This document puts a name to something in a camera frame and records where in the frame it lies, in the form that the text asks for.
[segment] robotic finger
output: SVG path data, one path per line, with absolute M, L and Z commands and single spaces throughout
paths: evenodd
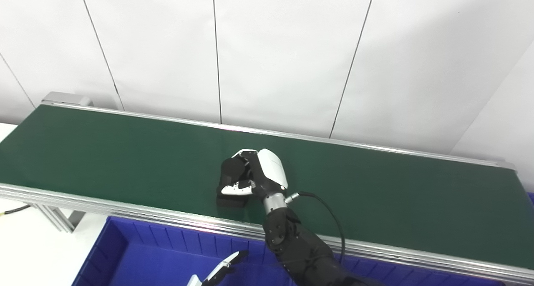
M 244 257 L 248 255 L 248 251 L 237 251 L 226 259 L 221 261 L 217 266 L 212 270 L 212 272 L 206 277 L 204 281 L 200 281 L 197 275 L 191 276 L 187 286 L 216 286 L 218 285 L 224 277 L 233 272 L 232 265 L 240 263 Z

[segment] green conveyor belt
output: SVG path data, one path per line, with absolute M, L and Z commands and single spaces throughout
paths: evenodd
M 257 201 L 215 205 L 242 148 L 276 153 L 290 193 L 320 195 L 349 239 L 534 269 L 534 208 L 505 168 L 41 105 L 0 143 L 0 182 L 262 223 Z M 292 208 L 338 236 L 315 200 Z

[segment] black cable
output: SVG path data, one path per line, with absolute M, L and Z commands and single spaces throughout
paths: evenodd
M 338 225 L 339 236 L 341 238 L 341 254 L 339 256 L 339 263 L 343 264 L 343 257 L 345 256 L 345 235 L 343 234 L 343 229 L 341 228 L 341 224 L 340 224 L 338 218 L 336 217 L 336 215 L 334 214 L 332 209 L 328 206 L 328 204 L 325 201 L 322 200 L 322 198 L 320 198 L 317 195 L 315 195 L 314 193 L 310 193 L 310 192 L 299 191 L 298 193 L 299 193 L 300 196 L 309 196 L 309 197 L 314 197 L 315 199 L 317 199 L 319 202 L 321 202 L 326 207 L 326 209 L 328 209 L 328 212 L 330 212 L 330 214 L 334 218 L 336 225 Z
M 12 213 L 15 213 L 15 212 L 19 212 L 19 211 L 22 211 L 22 210 L 27 209 L 27 208 L 30 208 L 30 205 L 22 206 L 20 208 L 16 208 L 16 209 L 13 209 L 13 210 L 7 210 L 6 212 L 1 212 L 0 216 L 12 214 Z

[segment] white robotic hand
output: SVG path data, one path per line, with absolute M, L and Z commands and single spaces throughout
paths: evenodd
M 224 277 L 232 272 L 231 266 L 240 263 L 244 257 L 248 255 L 248 251 L 237 251 L 229 257 L 217 264 L 213 271 L 208 275 L 206 280 L 200 281 L 197 275 L 191 276 L 187 286 L 216 286 Z
M 256 174 L 252 175 L 252 167 L 256 166 Z M 221 166 L 221 180 L 217 187 L 217 204 L 220 206 L 244 206 L 246 197 L 253 194 L 255 181 L 269 181 L 279 191 L 287 189 L 287 180 L 282 162 L 277 155 L 268 149 L 256 151 L 242 149 Z

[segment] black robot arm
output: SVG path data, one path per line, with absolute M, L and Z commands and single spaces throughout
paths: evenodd
M 347 271 L 332 249 L 302 225 L 287 206 L 294 196 L 286 198 L 282 193 L 287 188 L 282 163 L 274 153 L 265 151 L 242 150 L 223 162 L 217 204 L 244 206 L 249 195 L 263 202 L 265 243 L 298 286 L 383 286 Z M 280 165 L 281 173 L 273 173 L 273 163 Z

